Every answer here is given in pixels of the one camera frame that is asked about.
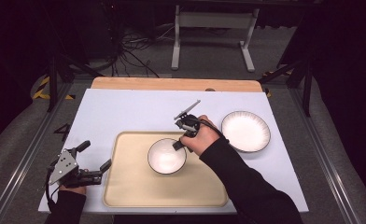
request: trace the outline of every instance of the dark background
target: dark background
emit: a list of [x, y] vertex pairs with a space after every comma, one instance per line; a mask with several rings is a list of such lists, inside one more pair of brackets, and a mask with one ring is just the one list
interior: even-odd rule
[[[314, 76], [323, 101], [366, 186], [366, 1], [334, 0], [327, 4], [325, 10], [306, 15], [286, 51], [286, 55], [295, 56], [285, 60], [294, 61], [309, 51], [314, 53]], [[110, 57], [118, 51], [110, 42], [114, 35], [109, 28], [115, 27], [113, 32], [118, 35], [122, 30], [121, 23], [108, 22], [110, 20], [102, 16], [101, 6], [88, 2], [81, 10], [71, 10], [71, 6], [65, 3], [47, 2], [45, 6], [66, 51], [79, 61], [86, 63], [90, 58]], [[153, 26], [173, 17], [173, 14], [160, 13], [165, 8], [144, 7], [138, 9], [142, 10], [140, 13], [126, 8], [130, 15], [145, 18], [137, 16], [137, 21], [133, 21], [132, 17], [124, 17], [120, 20], [142, 27], [145, 34], [151, 35]], [[259, 26], [293, 26], [301, 17], [281, 9], [267, 9], [261, 13]], [[18, 1], [0, 1], [0, 133], [32, 102], [30, 89], [47, 71], [49, 56], [38, 29], [26, 20]], [[90, 29], [97, 29], [99, 35], [90, 36]]]

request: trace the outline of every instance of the robotic arm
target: robotic arm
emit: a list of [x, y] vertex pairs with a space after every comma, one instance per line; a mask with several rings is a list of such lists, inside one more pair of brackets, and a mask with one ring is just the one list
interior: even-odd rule
[[58, 155], [58, 159], [53, 161], [48, 167], [46, 196], [49, 201], [49, 210], [51, 212], [55, 202], [49, 196], [49, 186], [53, 185], [55, 182], [57, 182], [58, 185], [64, 185], [67, 188], [100, 185], [102, 183], [103, 173], [110, 168], [111, 160], [105, 162], [99, 168], [99, 171], [85, 171], [79, 169], [76, 161], [77, 153], [82, 152], [90, 145], [90, 141], [85, 141], [78, 147], [63, 149], [62, 153]]

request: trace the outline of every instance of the wooden table edge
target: wooden table edge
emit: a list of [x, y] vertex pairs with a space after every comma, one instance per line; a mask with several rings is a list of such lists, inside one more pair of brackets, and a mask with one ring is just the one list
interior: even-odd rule
[[97, 77], [92, 89], [153, 90], [153, 91], [252, 91], [262, 92], [256, 80], [153, 78], [153, 77]]

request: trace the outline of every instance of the beige tray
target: beige tray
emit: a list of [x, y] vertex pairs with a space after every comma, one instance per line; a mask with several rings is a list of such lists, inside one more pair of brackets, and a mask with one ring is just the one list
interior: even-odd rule
[[148, 149], [160, 139], [182, 133], [123, 132], [117, 136], [107, 176], [104, 203], [109, 207], [219, 207], [226, 190], [215, 173], [187, 151], [185, 165], [161, 175], [148, 165]]

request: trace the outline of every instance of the metal rail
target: metal rail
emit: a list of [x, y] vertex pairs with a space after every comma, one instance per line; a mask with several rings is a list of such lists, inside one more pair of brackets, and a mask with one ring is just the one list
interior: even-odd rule
[[[61, 84], [61, 89], [58, 98], [63, 99], [70, 90], [71, 86], [72, 86], [71, 83]], [[28, 173], [29, 168], [31, 167], [31, 164], [34, 161], [35, 156], [39, 151], [41, 144], [45, 138], [46, 131], [48, 130], [49, 125], [51, 124], [56, 112], [58, 111], [62, 103], [63, 103], [62, 100], [58, 101], [53, 110], [47, 113], [46, 116], [43, 118], [40, 127], [37, 130], [25, 154], [23, 155], [20, 164], [17, 166], [5, 190], [0, 196], [0, 223], [4, 215], [6, 214], [6, 211], [8, 210], [12, 200], [14, 199], [18, 189], [20, 188], [23, 179]]]
[[347, 192], [344, 188], [343, 182], [341, 181], [340, 176], [338, 175], [331, 159], [326, 153], [325, 148], [323, 147], [322, 141], [317, 133], [317, 129], [311, 118], [305, 115], [305, 112], [302, 108], [302, 97], [297, 89], [289, 89], [290, 96], [294, 101], [294, 104], [300, 111], [301, 118], [303, 119], [304, 125], [307, 131], [310, 133], [311, 138], [315, 144], [315, 153], [317, 155], [317, 159], [320, 163], [320, 166], [323, 170], [323, 173], [326, 176], [326, 179], [330, 185], [331, 192], [335, 197], [335, 200], [341, 210], [341, 213], [344, 217], [345, 223], [349, 224], [360, 224], [358, 215], [356, 214], [352, 203], [350, 202]]

